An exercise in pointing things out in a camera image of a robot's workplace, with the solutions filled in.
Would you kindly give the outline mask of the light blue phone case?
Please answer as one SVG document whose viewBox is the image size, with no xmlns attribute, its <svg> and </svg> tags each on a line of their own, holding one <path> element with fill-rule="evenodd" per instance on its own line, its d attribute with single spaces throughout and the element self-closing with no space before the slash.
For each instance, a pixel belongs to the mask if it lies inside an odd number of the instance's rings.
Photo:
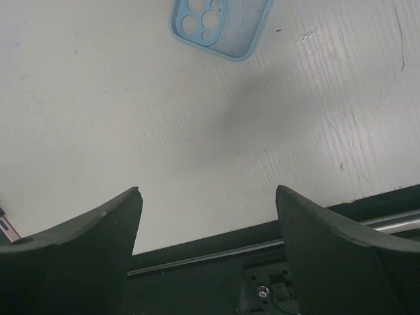
<svg viewBox="0 0 420 315">
<path fill-rule="evenodd" d="M 174 1 L 169 29 L 179 41 L 233 62 L 254 52 L 272 1 Z"/>
</svg>

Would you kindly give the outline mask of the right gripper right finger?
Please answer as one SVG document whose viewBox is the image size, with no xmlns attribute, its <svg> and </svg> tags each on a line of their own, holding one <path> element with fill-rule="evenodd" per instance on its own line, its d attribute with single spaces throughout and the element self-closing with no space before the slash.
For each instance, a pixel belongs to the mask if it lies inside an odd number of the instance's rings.
<svg viewBox="0 0 420 315">
<path fill-rule="evenodd" d="M 276 208 L 301 314 L 418 314 L 419 242 L 376 231 L 286 186 Z"/>
</svg>

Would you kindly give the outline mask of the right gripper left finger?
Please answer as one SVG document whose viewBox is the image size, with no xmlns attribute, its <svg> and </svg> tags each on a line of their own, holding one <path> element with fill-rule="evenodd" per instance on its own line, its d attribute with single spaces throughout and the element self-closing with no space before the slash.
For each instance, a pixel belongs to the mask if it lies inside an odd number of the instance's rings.
<svg viewBox="0 0 420 315">
<path fill-rule="evenodd" d="M 2 314 L 119 314 L 143 200 L 132 187 L 1 246 Z"/>
</svg>

